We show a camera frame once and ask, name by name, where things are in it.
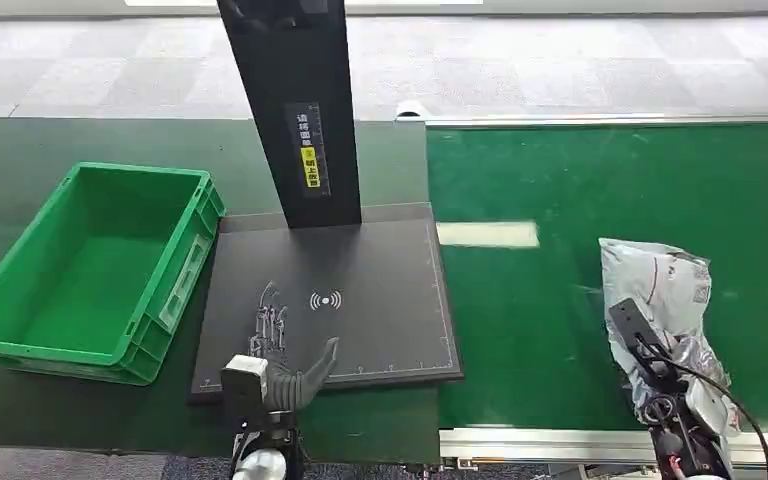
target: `robotic hand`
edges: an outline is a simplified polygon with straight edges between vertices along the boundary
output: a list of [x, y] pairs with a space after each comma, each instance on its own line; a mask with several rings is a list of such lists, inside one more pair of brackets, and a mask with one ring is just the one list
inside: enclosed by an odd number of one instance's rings
[[236, 355], [222, 370], [227, 415], [235, 429], [233, 480], [301, 478], [304, 454], [295, 412], [322, 388], [337, 361], [338, 338], [331, 338], [305, 373], [286, 365], [287, 307], [269, 283], [260, 298], [249, 355]]

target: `crate handle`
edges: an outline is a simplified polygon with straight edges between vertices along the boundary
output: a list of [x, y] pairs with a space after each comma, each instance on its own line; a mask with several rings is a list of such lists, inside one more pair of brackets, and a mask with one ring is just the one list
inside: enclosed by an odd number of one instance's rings
[[172, 330], [172, 327], [181, 318], [184, 300], [198, 278], [198, 269], [207, 255], [208, 246], [207, 239], [201, 235], [196, 235], [190, 246], [190, 252], [187, 254], [187, 260], [184, 261], [181, 273], [178, 274], [178, 280], [175, 281], [175, 287], [172, 288], [169, 298], [166, 299], [166, 304], [163, 305], [163, 310], [160, 311], [160, 321], [166, 325], [167, 330]]

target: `wireless symbol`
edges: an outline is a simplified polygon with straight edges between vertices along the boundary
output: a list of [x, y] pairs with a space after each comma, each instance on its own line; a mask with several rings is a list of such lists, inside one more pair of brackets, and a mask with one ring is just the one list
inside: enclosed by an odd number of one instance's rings
[[310, 294], [310, 309], [314, 312], [319, 310], [320, 307], [323, 305], [329, 306], [333, 308], [334, 310], [337, 310], [340, 308], [340, 306], [343, 304], [343, 295], [337, 291], [334, 290], [329, 295], [322, 296], [316, 292], [313, 292]]

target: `gray carpet floor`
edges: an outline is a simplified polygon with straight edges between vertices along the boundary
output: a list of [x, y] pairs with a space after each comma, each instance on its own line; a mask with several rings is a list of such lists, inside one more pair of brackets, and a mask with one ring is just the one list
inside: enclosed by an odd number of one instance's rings
[[[768, 112], [768, 17], [350, 18], [348, 34], [362, 119], [392, 118], [405, 99], [437, 115]], [[251, 113], [218, 18], [139, 18], [0, 21], [0, 116]], [[503, 465], [481, 476], [542, 473]], [[0, 480], [223, 474], [223, 460], [0, 449]], [[373, 477], [409, 478], [380, 466], [309, 473]]]

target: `yellow label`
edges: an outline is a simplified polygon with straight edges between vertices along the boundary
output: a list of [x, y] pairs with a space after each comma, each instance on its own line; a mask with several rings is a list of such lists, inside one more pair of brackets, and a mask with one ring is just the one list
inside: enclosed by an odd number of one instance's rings
[[302, 160], [316, 161], [316, 149], [313, 147], [302, 147]]
[[316, 165], [316, 149], [302, 147], [302, 166], [305, 171], [307, 188], [319, 188], [319, 168]]

